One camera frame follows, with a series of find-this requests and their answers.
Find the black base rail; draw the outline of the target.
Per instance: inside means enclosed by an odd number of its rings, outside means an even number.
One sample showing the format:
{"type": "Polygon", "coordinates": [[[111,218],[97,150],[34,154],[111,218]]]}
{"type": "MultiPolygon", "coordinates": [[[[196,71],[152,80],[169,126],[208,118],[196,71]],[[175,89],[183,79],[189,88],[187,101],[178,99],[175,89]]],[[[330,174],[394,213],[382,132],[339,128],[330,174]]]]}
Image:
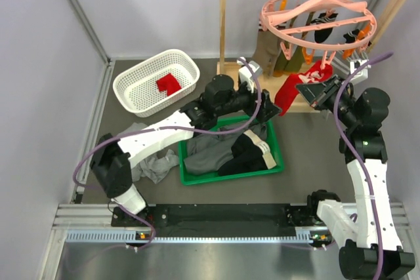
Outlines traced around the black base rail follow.
{"type": "Polygon", "coordinates": [[[140,217],[158,237],[294,237],[288,204],[157,204],[140,217]]]}

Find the grey crumpled cloth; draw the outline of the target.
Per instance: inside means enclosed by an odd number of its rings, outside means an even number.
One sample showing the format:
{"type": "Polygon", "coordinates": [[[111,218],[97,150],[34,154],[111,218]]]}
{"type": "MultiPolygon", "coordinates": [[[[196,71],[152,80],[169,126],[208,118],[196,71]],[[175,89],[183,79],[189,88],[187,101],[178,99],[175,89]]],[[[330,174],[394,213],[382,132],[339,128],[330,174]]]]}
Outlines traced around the grey crumpled cloth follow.
{"type": "Polygon", "coordinates": [[[118,142],[123,152],[130,154],[129,162],[133,182],[138,182],[141,178],[146,177],[158,184],[173,167],[179,164],[179,157],[172,149],[167,149],[164,153],[155,151],[142,160],[138,159],[137,155],[144,147],[143,140],[151,140],[151,143],[155,144],[156,141],[152,140],[152,137],[158,136],[158,140],[161,140],[163,135],[163,131],[148,132],[131,138],[123,138],[118,142]]]}

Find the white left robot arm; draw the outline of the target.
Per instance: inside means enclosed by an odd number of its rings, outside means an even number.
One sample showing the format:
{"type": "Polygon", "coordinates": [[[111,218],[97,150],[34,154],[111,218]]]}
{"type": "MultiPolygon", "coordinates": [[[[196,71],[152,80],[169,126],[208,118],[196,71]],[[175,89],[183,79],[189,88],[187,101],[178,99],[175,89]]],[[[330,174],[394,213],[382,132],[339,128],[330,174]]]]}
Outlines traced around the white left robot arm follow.
{"type": "Polygon", "coordinates": [[[231,77],[216,75],[199,98],[159,123],[130,132],[126,137],[104,135],[94,149],[90,168],[106,196],[126,212],[129,221],[142,225],[149,210],[133,183],[132,167],[167,146],[192,138],[200,130],[211,130],[220,116],[237,111],[260,123],[281,112],[272,103],[269,92],[258,90],[252,81],[240,83],[236,90],[231,77]]]}

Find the red sock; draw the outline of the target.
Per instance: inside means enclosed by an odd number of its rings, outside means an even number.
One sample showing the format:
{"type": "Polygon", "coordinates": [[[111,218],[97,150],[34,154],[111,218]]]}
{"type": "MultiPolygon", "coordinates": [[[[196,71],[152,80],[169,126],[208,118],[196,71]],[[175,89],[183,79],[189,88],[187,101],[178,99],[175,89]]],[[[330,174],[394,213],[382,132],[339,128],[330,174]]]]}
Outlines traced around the red sock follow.
{"type": "Polygon", "coordinates": [[[178,92],[182,87],[177,79],[170,73],[156,81],[157,88],[160,92],[166,92],[167,96],[178,92]]]}
{"type": "Polygon", "coordinates": [[[297,85],[308,83],[321,83],[329,79],[333,75],[333,67],[329,64],[325,68],[321,68],[322,61],[319,60],[304,73],[293,73],[288,76],[284,84],[276,93],[274,103],[281,109],[279,116],[287,113],[295,98],[299,94],[297,85]]]}

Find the pink clothes clip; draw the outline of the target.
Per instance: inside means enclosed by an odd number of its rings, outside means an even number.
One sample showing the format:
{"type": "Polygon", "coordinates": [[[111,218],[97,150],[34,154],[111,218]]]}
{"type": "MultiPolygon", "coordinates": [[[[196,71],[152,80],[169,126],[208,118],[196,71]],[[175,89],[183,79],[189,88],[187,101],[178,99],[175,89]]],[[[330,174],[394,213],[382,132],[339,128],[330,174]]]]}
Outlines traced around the pink clothes clip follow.
{"type": "Polygon", "coordinates": [[[322,62],[320,68],[323,70],[326,66],[330,65],[336,55],[335,50],[325,50],[322,56],[322,62]]]}

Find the black socks with label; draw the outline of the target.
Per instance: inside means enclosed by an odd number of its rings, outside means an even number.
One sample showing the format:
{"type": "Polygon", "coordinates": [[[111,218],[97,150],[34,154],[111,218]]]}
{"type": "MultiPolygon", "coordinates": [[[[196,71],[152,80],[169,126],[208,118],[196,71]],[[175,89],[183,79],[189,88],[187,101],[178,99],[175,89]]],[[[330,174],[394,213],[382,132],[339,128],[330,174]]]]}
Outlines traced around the black socks with label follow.
{"type": "Polygon", "coordinates": [[[270,170],[277,166],[270,146],[251,129],[236,139],[231,152],[233,158],[220,167],[219,176],[270,170]]]}

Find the black striped sock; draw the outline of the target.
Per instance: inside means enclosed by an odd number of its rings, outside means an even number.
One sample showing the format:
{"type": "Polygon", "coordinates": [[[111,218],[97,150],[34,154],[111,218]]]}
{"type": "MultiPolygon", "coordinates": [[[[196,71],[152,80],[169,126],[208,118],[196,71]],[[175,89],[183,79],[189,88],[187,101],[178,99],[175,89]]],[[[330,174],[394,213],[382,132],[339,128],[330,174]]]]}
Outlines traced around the black striped sock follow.
{"type": "Polygon", "coordinates": [[[345,33],[343,35],[343,37],[345,39],[345,43],[354,43],[358,38],[359,32],[360,32],[359,29],[355,29],[355,30],[352,30],[352,31],[349,31],[349,32],[345,33]]]}
{"type": "MultiPolygon", "coordinates": [[[[311,24],[326,24],[334,22],[337,18],[337,13],[321,13],[316,19],[311,21],[311,24]]],[[[314,40],[316,43],[323,43],[331,35],[333,28],[324,28],[314,32],[314,40]]]]}

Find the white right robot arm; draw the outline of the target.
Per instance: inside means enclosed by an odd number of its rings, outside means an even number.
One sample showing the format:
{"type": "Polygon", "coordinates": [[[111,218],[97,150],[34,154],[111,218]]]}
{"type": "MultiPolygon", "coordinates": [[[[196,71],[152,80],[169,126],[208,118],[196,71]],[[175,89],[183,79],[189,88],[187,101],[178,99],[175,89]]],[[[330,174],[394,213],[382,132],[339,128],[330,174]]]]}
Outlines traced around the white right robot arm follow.
{"type": "Polygon", "coordinates": [[[296,89],[312,108],[335,116],[339,151],[356,201],[352,219],[336,194],[318,190],[308,196],[306,217],[328,228],[345,279],[402,279],[415,267],[415,256],[404,250],[397,235],[387,189],[388,155],[381,127],[389,114],[388,94],[368,88],[355,98],[352,87],[336,75],[296,89]]]}

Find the green plastic tray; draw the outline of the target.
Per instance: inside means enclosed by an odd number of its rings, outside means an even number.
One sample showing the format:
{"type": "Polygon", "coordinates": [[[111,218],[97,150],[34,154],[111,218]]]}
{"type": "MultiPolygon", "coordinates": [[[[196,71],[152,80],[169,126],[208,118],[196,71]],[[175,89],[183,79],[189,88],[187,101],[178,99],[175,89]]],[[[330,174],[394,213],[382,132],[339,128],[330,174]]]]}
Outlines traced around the green plastic tray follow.
{"type": "MultiPolygon", "coordinates": [[[[227,118],[220,118],[217,121],[217,124],[215,127],[211,129],[211,134],[224,134],[224,131],[221,131],[220,128],[227,125],[233,125],[238,124],[239,127],[248,122],[249,117],[248,116],[237,116],[237,117],[227,117],[227,118]]],[[[281,172],[284,170],[284,161],[281,154],[281,151],[279,149],[278,141],[276,138],[276,133],[274,131],[273,123],[271,120],[266,122],[268,127],[267,132],[267,139],[266,142],[270,146],[271,154],[273,155],[273,158],[275,162],[277,163],[277,166],[270,170],[262,170],[257,172],[248,172],[248,173],[242,173],[242,174],[234,174],[229,176],[219,176],[218,172],[209,172],[207,174],[203,174],[200,176],[194,176],[193,174],[190,174],[187,172],[186,167],[184,165],[184,159],[187,158],[187,141],[189,140],[183,140],[178,143],[178,153],[179,153],[179,159],[180,159],[180,179],[181,182],[184,185],[194,185],[194,184],[206,184],[210,182],[218,182],[222,180],[231,180],[231,179],[237,179],[237,178],[246,178],[250,176],[262,176],[266,174],[272,174],[281,172]]],[[[235,128],[234,131],[241,130],[239,127],[235,128]]]]}

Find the olive green socks pair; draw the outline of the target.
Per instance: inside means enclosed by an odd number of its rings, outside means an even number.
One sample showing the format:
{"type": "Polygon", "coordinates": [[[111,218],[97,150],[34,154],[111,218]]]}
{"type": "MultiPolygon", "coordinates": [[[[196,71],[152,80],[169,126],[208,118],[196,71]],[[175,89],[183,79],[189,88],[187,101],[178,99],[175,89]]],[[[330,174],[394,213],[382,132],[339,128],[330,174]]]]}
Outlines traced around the olive green socks pair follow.
{"type": "MultiPolygon", "coordinates": [[[[312,21],[312,17],[314,16],[314,13],[315,12],[309,13],[308,18],[306,20],[306,26],[310,25],[312,21]]],[[[285,29],[286,26],[288,26],[289,28],[292,28],[296,19],[297,19],[297,16],[292,18],[290,22],[286,22],[286,25],[283,26],[282,29],[285,29]]],[[[308,32],[303,32],[301,38],[305,39],[307,33],[308,32]]],[[[293,49],[293,55],[291,55],[291,58],[289,60],[285,57],[284,52],[281,51],[274,66],[274,71],[273,71],[274,77],[280,77],[283,74],[299,73],[301,66],[305,60],[302,53],[302,47],[295,45],[292,47],[292,49],[293,49]]]]}

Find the beige sock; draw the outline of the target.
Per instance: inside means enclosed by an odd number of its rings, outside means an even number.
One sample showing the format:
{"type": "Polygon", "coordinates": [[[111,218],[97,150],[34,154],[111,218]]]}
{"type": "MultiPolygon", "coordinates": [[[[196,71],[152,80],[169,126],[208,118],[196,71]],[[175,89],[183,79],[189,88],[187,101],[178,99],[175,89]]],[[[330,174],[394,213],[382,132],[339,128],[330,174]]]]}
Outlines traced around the beige sock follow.
{"type": "Polygon", "coordinates": [[[269,30],[259,30],[257,32],[257,45],[251,59],[266,71],[269,76],[272,76],[280,54],[279,41],[280,38],[269,30]]]}

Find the orange clothes clip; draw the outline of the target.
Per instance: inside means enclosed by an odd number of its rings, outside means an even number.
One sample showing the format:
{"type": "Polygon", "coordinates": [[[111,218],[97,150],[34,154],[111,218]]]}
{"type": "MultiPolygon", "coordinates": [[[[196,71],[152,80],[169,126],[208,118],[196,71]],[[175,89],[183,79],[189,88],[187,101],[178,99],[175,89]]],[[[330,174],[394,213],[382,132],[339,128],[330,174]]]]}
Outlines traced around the orange clothes clip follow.
{"type": "Polygon", "coordinates": [[[306,64],[310,65],[312,63],[315,51],[315,49],[302,48],[302,54],[306,64]]]}

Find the grey clothes in tray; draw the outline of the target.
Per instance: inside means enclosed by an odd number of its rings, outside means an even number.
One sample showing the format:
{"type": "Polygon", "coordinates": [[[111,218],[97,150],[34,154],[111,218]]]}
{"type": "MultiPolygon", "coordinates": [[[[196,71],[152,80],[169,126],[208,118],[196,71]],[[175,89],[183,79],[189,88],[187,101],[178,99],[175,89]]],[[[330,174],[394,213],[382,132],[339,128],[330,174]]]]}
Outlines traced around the grey clothes in tray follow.
{"type": "MultiPolygon", "coordinates": [[[[231,160],[232,145],[246,131],[234,131],[237,127],[238,124],[223,126],[220,130],[224,131],[224,134],[201,134],[187,141],[187,158],[184,159],[187,172],[194,176],[217,172],[223,164],[231,160]]],[[[267,124],[252,123],[248,129],[266,142],[267,124]]]]}

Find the pink round clip hanger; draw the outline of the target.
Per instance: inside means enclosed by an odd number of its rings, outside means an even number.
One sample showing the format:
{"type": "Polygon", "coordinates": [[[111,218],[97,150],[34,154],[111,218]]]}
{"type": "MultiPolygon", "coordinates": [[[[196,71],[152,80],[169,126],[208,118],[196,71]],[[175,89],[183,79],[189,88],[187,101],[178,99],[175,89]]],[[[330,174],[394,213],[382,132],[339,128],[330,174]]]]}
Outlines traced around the pink round clip hanger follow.
{"type": "Polygon", "coordinates": [[[365,1],[351,0],[268,0],[261,9],[260,22],[264,31],[269,30],[280,38],[280,48],[285,57],[289,60],[293,55],[293,46],[315,49],[324,54],[325,50],[335,50],[341,52],[348,58],[353,51],[367,44],[373,39],[377,31],[377,21],[373,13],[368,10],[365,1]],[[337,9],[345,9],[356,13],[357,16],[339,20],[326,24],[311,24],[308,26],[295,26],[282,29],[286,22],[290,22],[295,16],[310,12],[335,13],[337,9]],[[302,39],[303,32],[315,32],[324,28],[340,28],[344,26],[363,26],[358,38],[354,43],[324,44],[315,41],[302,39]]]}

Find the white perforated plastic basket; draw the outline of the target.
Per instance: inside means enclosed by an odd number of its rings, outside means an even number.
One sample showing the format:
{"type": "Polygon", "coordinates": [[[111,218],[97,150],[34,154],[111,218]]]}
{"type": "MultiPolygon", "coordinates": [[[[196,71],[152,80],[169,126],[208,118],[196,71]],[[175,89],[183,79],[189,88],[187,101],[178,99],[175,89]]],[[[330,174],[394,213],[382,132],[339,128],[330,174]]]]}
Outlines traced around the white perforated plastic basket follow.
{"type": "Polygon", "coordinates": [[[185,52],[169,49],[120,73],[113,91],[126,111],[145,118],[190,94],[199,78],[198,66],[185,52]]]}

